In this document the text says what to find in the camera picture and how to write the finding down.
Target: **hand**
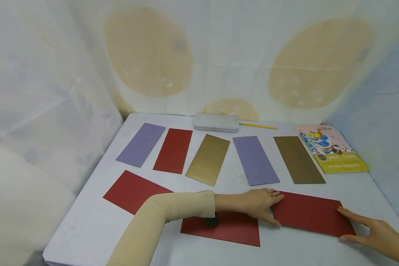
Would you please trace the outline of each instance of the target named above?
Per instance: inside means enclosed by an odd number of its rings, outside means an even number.
[[[343,207],[339,207],[337,210],[352,221],[369,227],[371,231],[368,237],[342,235],[340,241],[371,247],[371,249],[399,262],[399,234],[387,222],[357,215]]]
[[[284,195],[280,195],[279,191],[275,191],[273,188],[270,190],[267,188],[249,190],[242,194],[233,195],[216,194],[214,198],[216,212],[242,212],[253,218],[262,219],[276,227],[281,227],[281,224],[269,215],[269,210],[273,204],[280,202]]]

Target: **purple card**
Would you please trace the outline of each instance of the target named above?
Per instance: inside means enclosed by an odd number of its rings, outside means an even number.
[[[164,130],[163,126],[144,123],[116,160],[141,167]]]
[[[234,137],[233,143],[249,185],[280,182],[257,136]]]

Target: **children's book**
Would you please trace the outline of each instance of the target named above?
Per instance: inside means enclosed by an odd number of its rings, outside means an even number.
[[[295,126],[315,160],[326,174],[369,171],[337,129],[329,125]]]

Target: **metallic gold paper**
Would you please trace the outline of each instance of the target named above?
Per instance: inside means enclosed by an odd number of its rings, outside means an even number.
[[[205,135],[185,176],[214,187],[230,143],[228,140]]]
[[[325,184],[298,137],[273,137],[294,184]]]

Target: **arm sleeve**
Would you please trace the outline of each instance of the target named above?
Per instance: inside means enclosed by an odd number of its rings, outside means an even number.
[[[150,197],[127,226],[107,265],[149,266],[167,222],[191,216],[213,218],[215,209],[213,191]]]

